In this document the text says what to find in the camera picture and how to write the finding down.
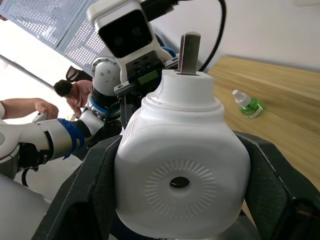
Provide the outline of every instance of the hole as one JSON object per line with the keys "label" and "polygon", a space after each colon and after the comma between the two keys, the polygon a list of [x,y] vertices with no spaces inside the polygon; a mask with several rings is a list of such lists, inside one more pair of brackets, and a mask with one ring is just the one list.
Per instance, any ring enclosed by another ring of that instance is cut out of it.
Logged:
{"label": "hole", "polygon": [[178,176],[170,181],[170,186],[178,189],[178,188],[184,188],[188,186],[189,183],[190,181],[188,180],[188,178],[185,178],[183,176]]}

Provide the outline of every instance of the small green bottle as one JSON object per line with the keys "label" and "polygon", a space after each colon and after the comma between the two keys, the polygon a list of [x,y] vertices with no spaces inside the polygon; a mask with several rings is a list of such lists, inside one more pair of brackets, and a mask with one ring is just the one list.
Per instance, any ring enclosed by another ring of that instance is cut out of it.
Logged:
{"label": "small green bottle", "polygon": [[255,97],[249,97],[244,92],[234,90],[232,94],[235,97],[235,102],[239,105],[239,111],[248,119],[257,117],[264,107]]}

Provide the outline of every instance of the camera lens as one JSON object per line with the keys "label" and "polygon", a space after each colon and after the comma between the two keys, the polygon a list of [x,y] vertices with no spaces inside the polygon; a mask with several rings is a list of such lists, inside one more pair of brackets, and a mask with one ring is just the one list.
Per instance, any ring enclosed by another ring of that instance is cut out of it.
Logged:
{"label": "camera lens", "polygon": [[132,34],[133,34],[135,37],[140,36],[140,35],[142,34],[140,27],[135,26],[134,28],[132,28]]}
{"label": "camera lens", "polygon": [[118,47],[122,46],[124,44],[124,39],[120,36],[117,36],[115,39],[114,39],[114,44]]}

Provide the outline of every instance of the human arm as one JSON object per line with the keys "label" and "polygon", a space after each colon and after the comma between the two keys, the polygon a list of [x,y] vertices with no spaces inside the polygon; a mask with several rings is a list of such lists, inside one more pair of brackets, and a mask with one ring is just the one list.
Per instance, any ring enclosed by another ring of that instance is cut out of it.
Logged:
{"label": "human arm", "polygon": [[80,116],[81,116],[81,108],[80,107],[78,107],[78,106],[76,106],[73,102],[72,102],[72,100],[70,100],[70,99],[67,99],[66,100],[66,102],[69,104],[69,106],[72,108],[72,110],[73,110],[73,112],[74,112],[74,114],[76,115],[76,117],[77,118],[80,118]]}
{"label": "human arm", "polygon": [[35,111],[47,113],[47,120],[58,117],[58,108],[41,98],[11,98],[1,101],[4,108],[2,119],[23,118]]}

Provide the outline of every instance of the green liquid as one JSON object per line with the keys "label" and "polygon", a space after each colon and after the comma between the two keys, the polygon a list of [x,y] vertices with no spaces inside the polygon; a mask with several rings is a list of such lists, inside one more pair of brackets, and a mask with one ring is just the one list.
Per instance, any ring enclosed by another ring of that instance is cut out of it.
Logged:
{"label": "green liquid", "polygon": [[263,109],[264,107],[255,97],[251,97],[251,102],[248,106],[239,107],[240,112],[249,119],[257,117]]}

